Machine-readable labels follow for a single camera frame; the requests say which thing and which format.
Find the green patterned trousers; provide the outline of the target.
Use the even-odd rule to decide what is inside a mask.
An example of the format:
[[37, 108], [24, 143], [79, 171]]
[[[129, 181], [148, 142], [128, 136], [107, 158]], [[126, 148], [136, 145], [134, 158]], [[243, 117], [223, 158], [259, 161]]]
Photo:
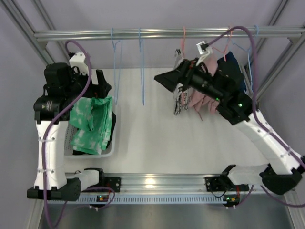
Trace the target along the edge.
[[111, 138], [113, 98], [80, 98], [70, 111], [69, 124], [78, 131], [71, 146], [73, 150], [99, 155], [106, 150]]

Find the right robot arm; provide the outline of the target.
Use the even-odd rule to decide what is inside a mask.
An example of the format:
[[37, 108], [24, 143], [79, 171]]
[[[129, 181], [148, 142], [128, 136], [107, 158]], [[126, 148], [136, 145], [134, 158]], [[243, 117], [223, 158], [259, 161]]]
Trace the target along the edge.
[[177, 68], [154, 77], [168, 91], [178, 84], [216, 100], [218, 113], [239, 129], [268, 161], [260, 166], [229, 165], [220, 175], [225, 187], [261, 185], [277, 195], [295, 188], [305, 171], [305, 159], [290, 148], [270, 126], [251, 97], [239, 90], [244, 76], [233, 62], [222, 62], [214, 74], [198, 59], [184, 59]]

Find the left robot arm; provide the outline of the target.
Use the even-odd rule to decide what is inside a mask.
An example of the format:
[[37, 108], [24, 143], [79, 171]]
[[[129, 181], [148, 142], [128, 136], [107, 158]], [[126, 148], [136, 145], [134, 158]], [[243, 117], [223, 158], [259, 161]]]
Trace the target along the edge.
[[38, 132], [39, 163], [28, 199], [77, 201], [81, 192], [97, 190], [105, 184], [101, 168], [87, 168], [66, 177], [64, 171], [65, 135], [69, 127], [69, 110], [90, 89], [92, 70], [82, 73], [79, 67], [59, 62], [46, 67], [43, 95], [34, 103], [34, 120]]

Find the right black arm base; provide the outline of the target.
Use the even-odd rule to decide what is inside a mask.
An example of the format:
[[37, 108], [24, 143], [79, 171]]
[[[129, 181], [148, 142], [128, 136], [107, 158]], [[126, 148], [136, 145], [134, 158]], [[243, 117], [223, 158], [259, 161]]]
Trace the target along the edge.
[[234, 185], [227, 177], [211, 176], [205, 177], [205, 185], [208, 192], [225, 192], [225, 191], [249, 191], [248, 185]]

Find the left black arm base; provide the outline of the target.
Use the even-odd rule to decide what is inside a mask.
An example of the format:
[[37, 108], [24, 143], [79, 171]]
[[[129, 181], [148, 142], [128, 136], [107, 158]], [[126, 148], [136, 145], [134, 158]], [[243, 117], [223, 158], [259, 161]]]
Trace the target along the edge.
[[110, 187], [114, 190], [114, 192], [120, 193], [121, 180], [122, 179], [120, 177], [105, 177], [97, 184], [97, 186]]

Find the white black printed trousers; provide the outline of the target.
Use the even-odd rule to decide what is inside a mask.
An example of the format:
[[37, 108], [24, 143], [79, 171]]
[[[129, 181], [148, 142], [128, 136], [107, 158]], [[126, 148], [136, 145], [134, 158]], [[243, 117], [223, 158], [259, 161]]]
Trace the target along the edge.
[[[177, 68], [179, 64], [183, 61], [184, 54], [180, 49], [175, 51], [175, 63], [174, 68]], [[189, 90], [183, 91], [183, 85], [178, 83], [175, 91], [173, 92], [174, 98], [174, 115], [179, 115], [182, 110], [188, 109], [189, 104]]]

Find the pink trousers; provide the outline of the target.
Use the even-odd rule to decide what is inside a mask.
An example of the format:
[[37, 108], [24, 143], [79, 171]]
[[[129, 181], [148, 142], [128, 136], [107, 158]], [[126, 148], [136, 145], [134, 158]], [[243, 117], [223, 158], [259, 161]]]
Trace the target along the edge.
[[[207, 67], [208, 72], [214, 76], [216, 69], [218, 67], [217, 59], [214, 54], [209, 56], [204, 60], [204, 64]], [[219, 102], [203, 93], [198, 92], [195, 89], [187, 89], [189, 90], [189, 104], [188, 108], [194, 108], [195, 111], [199, 114], [201, 107], [207, 106], [208, 111], [211, 114], [216, 113], [217, 106]]]

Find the pink hanger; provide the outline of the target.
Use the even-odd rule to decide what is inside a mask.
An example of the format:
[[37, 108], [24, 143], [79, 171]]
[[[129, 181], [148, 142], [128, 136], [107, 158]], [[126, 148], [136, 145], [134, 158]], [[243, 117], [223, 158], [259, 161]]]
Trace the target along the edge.
[[213, 50], [216, 50], [223, 55], [224, 61], [226, 61], [226, 55], [229, 52], [229, 43], [232, 39], [232, 34], [233, 34], [233, 32], [230, 31], [230, 33], [227, 35], [227, 39], [226, 39], [225, 46], [224, 46], [223, 50], [219, 50], [215, 46], [212, 47]]
[[182, 50], [182, 58], [185, 58], [185, 39], [186, 39], [186, 29], [185, 26], [183, 26], [183, 38], [181, 41], [181, 50]]

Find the navy blue trousers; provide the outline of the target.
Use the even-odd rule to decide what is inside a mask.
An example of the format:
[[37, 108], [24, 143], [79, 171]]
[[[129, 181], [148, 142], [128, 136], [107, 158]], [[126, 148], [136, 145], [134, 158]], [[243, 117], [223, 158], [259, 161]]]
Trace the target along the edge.
[[[224, 57], [218, 59], [217, 64], [220, 64], [225, 61], [234, 63], [234, 65], [236, 65], [239, 68], [239, 70], [241, 71], [241, 69], [239, 67], [239, 63], [231, 51], [229, 51]], [[242, 81], [240, 83], [239, 90], [241, 92], [246, 92], [246, 85], [245, 85], [244, 79], [242, 79]]]

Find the white perforated plastic basket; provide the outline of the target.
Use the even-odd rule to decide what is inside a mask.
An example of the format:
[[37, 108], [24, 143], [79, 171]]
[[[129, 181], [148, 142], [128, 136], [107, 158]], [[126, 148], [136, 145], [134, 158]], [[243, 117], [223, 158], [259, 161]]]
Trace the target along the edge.
[[[114, 101], [113, 101], [113, 107], [112, 107], [112, 112], [115, 113], [115, 105], [114, 105]], [[109, 146], [108, 149], [102, 151], [101, 154], [99, 155], [73, 155], [73, 148], [71, 146], [71, 141], [74, 137], [74, 135], [76, 134], [76, 132], [78, 131], [78, 129], [72, 125], [70, 125], [68, 123], [68, 127], [66, 130], [66, 134], [65, 134], [65, 146], [64, 146], [64, 155], [66, 158], [74, 158], [74, 159], [98, 159], [98, 158], [102, 158], [102, 157], [108, 157], [110, 155], [113, 154], [114, 152], [114, 144], [115, 144], [115, 135], [116, 135], [116, 126], [114, 128], [114, 132], [113, 132], [113, 137], [112, 137], [112, 141], [111, 144]]]

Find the aluminium hanging rail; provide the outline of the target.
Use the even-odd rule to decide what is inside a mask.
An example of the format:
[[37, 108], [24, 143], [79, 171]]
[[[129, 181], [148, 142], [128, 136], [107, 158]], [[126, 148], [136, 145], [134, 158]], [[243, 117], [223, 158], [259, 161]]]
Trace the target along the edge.
[[[301, 26], [250, 26], [247, 27], [252, 35], [261, 38], [287, 37], [299, 38], [304, 32]], [[34, 37], [39, 42], [65, 41], [65, 40], [133, 40], [133, 39], [179, 39], [199, 38], [214, 39], [228, 30], [220, 28], [168, 28], [168, 29], [108, 29], [108, 30], [72, 30], [72, 31], [37, 31]]]

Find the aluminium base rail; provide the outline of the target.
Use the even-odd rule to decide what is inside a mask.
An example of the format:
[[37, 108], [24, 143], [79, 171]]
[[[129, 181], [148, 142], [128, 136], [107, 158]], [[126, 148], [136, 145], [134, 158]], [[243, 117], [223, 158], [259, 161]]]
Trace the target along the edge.
[[206, 194], [205, 178], [212, 174], [127, 174], [106, 173], [120, 177], [120, 194]]

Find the left aluminium frame strut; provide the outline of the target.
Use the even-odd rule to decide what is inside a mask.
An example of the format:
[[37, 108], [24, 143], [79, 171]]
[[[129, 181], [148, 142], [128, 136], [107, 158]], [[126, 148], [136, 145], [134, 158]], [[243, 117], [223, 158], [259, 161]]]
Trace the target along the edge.
[[[45, 7], [40, 0], [33, 0], [32, 4], [37, 11], [38, 15], [42, 19], [42, 22], [46, 25], [47, 29], [54, 30], [54, 24], [51, 21]], [[35, 53], [39, 56], [45, 65], [55, 62], [55, 59], [51, 55], [51, 52], [47, 48], [47, 42], [40, 42], [35, 38], [34, 34], [36, 30], [34, 26], [22, 10], [21, 6], [15, 0], [2, 0], [0, 7], [4, 10], [7, 16], [15, 24], [18, 30], [21, 32], [25, 40], [29, 43]]]

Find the aluminium frame strut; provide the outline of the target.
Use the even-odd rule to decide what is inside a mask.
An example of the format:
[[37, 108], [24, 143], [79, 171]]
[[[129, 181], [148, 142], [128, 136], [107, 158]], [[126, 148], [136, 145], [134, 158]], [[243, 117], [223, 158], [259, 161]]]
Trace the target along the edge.
[[268, 17], [268, 26], [277, 26], [280, 34], [272, 38], [261, 38], [257, 44], [259, 63], [259, 86], [257, 99], [261, 100], [267, 89], [290, 63], [293, 56], [305, 43], [305, 31], [296, 35], [284, 29], [305, 28], [305, 2], [303, 0], [280, 0]]
[[[47, 29], [54, 30], [54, 24], [51, 21], [45, 7], [40, 0], [33, 0], [32, 4], [37, 11], [38, 15], [42, 19], [42, 22], [46, 25]], [[35, 38], [34, 34], [36, 30], [34, 26], [22, 10], [21, 6], [15, 0], [2, 0], [0, 7], [4, 10], [7, 16], [15, 24], [18, 30], [21, 32], [25, 40], [29, 43], [35, 53], [39, 56], [45, 65], [55, 62], [55, 59], [51, 55], [51, 52], [47, 48], [47, 42], [40, 42]]]

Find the right aluminium frame strut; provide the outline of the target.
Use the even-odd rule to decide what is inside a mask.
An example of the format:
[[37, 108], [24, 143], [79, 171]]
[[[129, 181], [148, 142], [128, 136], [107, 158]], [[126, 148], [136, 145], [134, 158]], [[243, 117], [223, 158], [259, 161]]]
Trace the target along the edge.
[[257, 44], [259, 63], [259, 86], [257, 99], [261, 100], [267, 89], [290, 63], [293, 56], [305, 43], [305, 31], [296, 35], [284, 29], [305, 28], [305, 2], [303, 0], [280, 0], [268, 17], [268, 26], [277, 26], [280, 34], [272, 38], [261, 38]]

